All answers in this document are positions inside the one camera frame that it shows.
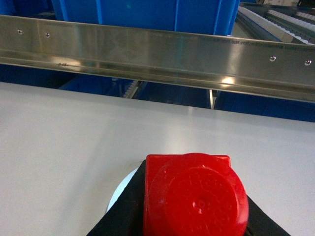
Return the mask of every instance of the stainless steel rail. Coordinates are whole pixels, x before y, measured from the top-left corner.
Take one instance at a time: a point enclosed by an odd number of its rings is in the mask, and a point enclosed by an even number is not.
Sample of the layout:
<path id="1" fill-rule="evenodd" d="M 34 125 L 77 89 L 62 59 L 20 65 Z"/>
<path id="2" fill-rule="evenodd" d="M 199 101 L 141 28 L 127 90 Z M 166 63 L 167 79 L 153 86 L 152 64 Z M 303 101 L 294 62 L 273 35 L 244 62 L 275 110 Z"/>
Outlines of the stainless steel rail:
<path id="1" fill-rule="evenodd" d="M 301 44 L 0 16 L 0 63 L 315 102 Z"/>

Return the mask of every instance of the white table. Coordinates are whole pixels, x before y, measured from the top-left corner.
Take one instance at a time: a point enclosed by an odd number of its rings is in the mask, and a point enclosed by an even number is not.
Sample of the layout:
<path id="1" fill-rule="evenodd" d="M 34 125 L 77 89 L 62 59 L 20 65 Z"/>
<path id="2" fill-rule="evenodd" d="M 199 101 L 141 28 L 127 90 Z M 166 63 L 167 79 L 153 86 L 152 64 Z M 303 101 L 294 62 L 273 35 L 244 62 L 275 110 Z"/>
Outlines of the white table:
<path id="1" fill-rule="evenodd" d="M 150 153 L 230 155 L 248 195 L 315 235 L 315 123 L 0 83 L 0 235 L 84 236 Z"/>

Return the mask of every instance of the screw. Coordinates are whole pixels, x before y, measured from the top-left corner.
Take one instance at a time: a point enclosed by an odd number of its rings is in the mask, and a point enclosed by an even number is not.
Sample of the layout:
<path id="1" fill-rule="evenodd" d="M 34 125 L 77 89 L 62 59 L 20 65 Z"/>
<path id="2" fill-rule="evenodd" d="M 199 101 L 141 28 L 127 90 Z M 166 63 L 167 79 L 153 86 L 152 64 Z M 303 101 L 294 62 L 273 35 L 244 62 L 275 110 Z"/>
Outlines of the screw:
<path id="1" fill-rule="evenodd" d="M 306 60 L 305 63 L 304 63 L 304 65 L 306 65 L 306 66 L 308 66 L 308 65 L 310 65 L 310 64 L 312 64 L 312 61 L 311 61 L 311 60 Z"/>
<path id="2" fill-rule="evenodd" d="M 272 56 L 269 58 L 269 61 L 275 61 L 276 60 L 276 57 L 275 56 Z"/>

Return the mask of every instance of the blue plastic bin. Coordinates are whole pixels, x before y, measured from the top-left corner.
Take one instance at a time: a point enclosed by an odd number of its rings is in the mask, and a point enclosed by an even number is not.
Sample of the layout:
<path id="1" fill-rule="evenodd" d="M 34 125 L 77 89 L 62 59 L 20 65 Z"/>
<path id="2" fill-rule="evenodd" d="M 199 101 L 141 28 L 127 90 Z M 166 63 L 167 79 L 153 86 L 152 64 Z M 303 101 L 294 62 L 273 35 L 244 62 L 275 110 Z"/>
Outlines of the blue plastic bin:
<path id="1" fill-rule="evenodd" d="M 52 0 L 58 20 L 231 34 L 240 0 Z"/>
<path id="2" fill-rule="evenodd" d="M 215 109 L 315 122 L 315 103 L 218 92 Z"/>

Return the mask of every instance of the metal frame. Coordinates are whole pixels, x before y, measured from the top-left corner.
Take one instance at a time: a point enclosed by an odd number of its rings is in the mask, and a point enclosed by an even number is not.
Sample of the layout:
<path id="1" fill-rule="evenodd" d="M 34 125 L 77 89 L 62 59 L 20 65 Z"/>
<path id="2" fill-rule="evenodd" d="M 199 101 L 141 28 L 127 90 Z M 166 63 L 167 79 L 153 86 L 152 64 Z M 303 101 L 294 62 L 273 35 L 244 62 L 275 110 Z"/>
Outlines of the metal frame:
<path id="1" fill-rule="evenodd" d="M 0 16 L 0 63 L 315 102 L 315 47 Z"/>

